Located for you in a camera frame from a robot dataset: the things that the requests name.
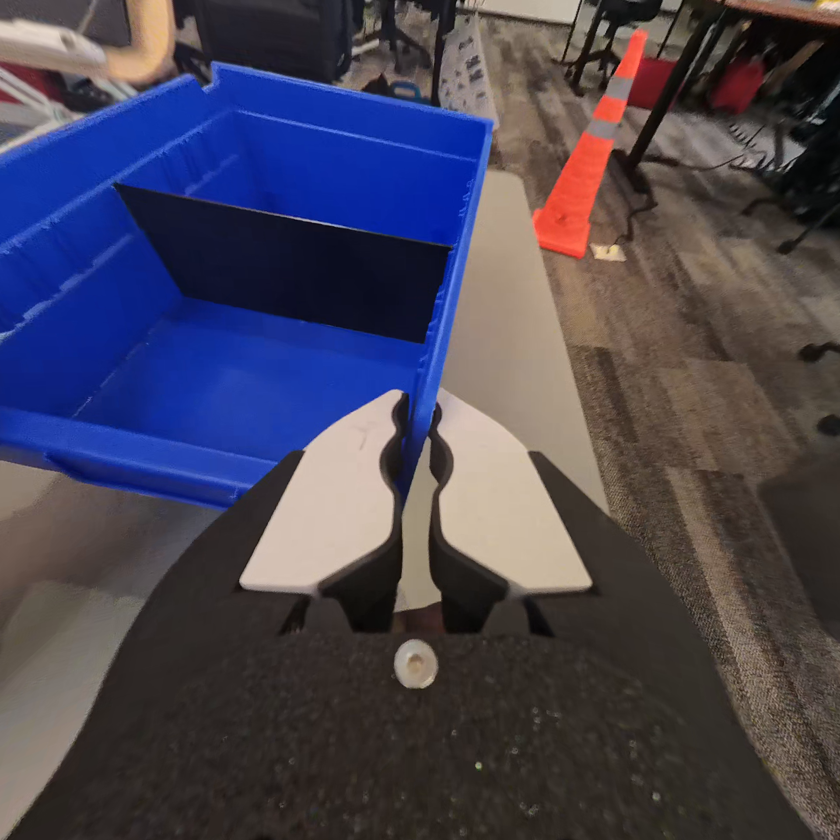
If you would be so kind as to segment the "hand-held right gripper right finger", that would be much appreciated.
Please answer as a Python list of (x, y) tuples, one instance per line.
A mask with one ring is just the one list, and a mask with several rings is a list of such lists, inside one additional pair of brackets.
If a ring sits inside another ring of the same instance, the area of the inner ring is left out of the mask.
[(498, 605), (579, 595), (594, 582), (539, 472), (553, 464), (441, 391), (428, 438), (436, 480), (428, 562), (449, 634), (477, 634)]

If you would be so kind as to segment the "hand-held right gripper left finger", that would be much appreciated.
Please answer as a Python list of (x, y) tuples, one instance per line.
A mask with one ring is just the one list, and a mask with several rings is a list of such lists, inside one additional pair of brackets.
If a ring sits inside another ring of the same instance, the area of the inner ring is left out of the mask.
[(403, 574), (408, 394), (390, 390), (302, 450), (239, 577), (248, 592), (332, 599), (352, 629), (391, 629)]

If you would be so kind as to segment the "blue plastic bin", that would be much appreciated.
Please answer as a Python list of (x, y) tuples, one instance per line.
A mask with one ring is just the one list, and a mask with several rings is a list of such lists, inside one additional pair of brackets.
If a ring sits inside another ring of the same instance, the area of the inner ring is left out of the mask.
[[(486, 119), (222, 63), (2, 153), (2, 461), (229, 508), (390, 390), (411, 476), (489, 159)], [(423, 343), (184, 297), (116, 183), (451, 248)]]

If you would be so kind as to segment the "grey desk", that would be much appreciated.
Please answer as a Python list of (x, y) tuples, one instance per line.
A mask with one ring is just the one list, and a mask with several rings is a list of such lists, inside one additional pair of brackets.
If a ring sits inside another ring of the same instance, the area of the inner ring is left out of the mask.
[[(486, 176), (442, 386), (609, 512), (522, 180)], [(2, 463), (1, 832), (60, 765), (125, 634), (219, 512)]]

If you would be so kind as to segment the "black bin divider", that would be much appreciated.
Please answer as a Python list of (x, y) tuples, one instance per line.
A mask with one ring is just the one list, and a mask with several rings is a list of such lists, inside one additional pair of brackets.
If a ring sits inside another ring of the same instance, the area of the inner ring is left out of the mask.
[(451, 248), (116, 183), (184, 297), (423, 343)]

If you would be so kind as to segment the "orange traffic cone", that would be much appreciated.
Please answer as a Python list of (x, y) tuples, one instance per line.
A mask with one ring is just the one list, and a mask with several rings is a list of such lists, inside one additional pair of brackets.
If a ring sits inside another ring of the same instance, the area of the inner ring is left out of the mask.
[(637, 29), (609, 80), (587, 129), (582, 133), (546, 204), (532, 216), (539, 246), (583, 258), (590, 240), (591, 215), (613, 151), (618, 126), (644, 56), (648, 33)]

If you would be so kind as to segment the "white paper sign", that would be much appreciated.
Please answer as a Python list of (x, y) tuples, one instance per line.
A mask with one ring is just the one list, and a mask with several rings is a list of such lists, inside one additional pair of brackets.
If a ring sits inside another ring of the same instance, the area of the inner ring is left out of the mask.
[(459, 16), (444, 37), (438, 83), (440, 107), (499, 124), (477, 14)]

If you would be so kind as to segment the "red storage bin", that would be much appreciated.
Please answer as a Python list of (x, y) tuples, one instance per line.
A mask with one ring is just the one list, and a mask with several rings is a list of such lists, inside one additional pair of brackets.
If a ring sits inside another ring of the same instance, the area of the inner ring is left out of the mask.
[(744, 113), (761, 88), (766, 69), (760, 56), (735, 58), (710, 94), (710, 110), (731, 116)]
[(660, 99), (676, 65), (676, 60), (642, 58), (627, 97), (627, 106), (647, 111), (652, 110)]

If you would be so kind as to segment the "black office chair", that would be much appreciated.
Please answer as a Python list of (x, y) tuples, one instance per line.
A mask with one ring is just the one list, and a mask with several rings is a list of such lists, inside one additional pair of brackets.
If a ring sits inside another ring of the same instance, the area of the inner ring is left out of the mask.
[[(584, 68), (593, 62), (597, 64), (602, 74), (599, 88), (602, 91), (606, 89), (609, 78), (621, 62), (613, 49), (618, 29), (653, 21), (659, 14), (663, 2), (592, 1), (589, 4), (593, 5), (595, 12), (585, 34), (580, 54), (574, 60), (560, 59), (560, 65), (567, 67), (565, 79), (577, 98), (584, 96), (584, 90), (581, 87)], [(605, 45), (601, 49), (594, 49), (597, 30), (602, 23), (606, 23)]]

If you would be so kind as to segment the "dark grey divider panel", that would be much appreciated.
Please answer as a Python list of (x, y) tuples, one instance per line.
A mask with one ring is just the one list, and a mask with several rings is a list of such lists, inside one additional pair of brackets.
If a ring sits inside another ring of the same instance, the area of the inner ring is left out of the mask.
[(171, 1), (2, 1), (1, 61), (145, 84), (172, 63)]

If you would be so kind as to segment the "wooden work table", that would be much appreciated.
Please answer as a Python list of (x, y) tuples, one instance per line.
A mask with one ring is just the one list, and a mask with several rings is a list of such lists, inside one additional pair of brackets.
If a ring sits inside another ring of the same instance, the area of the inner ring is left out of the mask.
[(838, 2), (720, 1), (719, 4), (748, 16), (791, 20), (818, 28), (839, 28)]

